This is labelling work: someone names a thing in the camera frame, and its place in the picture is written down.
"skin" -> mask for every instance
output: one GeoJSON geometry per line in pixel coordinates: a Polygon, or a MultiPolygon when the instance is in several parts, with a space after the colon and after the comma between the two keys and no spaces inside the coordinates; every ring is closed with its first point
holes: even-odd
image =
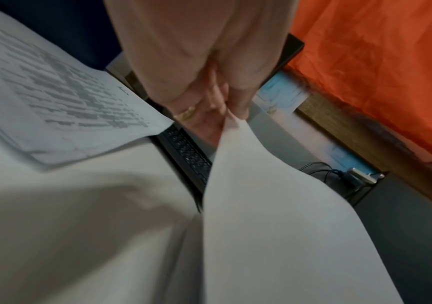
{"type": "Polygon", "coordinates": [[[105,0],[131,67],[155,102],[216,146],[227,110],[251,99],[283,48],[297,0],[105,0]]]}

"gray surface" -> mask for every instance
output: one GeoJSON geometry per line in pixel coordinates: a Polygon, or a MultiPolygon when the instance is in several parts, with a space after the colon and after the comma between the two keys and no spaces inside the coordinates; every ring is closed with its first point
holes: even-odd
{"type": "Polygon", "coordinates": [[[355,210],[404,302],[432,303],[432,201],[390,174],[355,210]]]}
{"type": "MultiPolygon", "coordinates": [[[[308,163],[319,161],[256,104],[251,105],[247,122],[262,145],[287,165],[299,169],[308,163]]],[[[216,150],[188,133],[206,156],[214,161],[216,150]]]]}

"orange curtain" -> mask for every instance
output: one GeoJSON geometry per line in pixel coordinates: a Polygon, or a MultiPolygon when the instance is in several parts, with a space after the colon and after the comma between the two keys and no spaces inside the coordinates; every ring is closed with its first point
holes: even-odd
{"type": "Polygon", "coordinates": [[[432,154],[432,0],[301,0],[289,66],[432,154]]]}

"dark gray panel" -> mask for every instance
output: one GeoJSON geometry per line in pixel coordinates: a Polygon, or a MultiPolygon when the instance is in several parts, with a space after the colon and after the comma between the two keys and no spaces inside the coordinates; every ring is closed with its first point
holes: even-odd
{"type": "Polygon", "coordinates": [[[432,303],[432,202],[390,174],[355,210],[404,302],[432,303]]]}

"brown wood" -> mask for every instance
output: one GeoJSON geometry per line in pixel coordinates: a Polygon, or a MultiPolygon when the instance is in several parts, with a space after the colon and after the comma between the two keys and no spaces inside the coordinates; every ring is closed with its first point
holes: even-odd
{"type": "Polygon", "coordinates": [[[379,137],[320,94],[310,96],[296,112],[377,170],[390,171],[432,200],[432,171],[429,168],[379,137]]]}

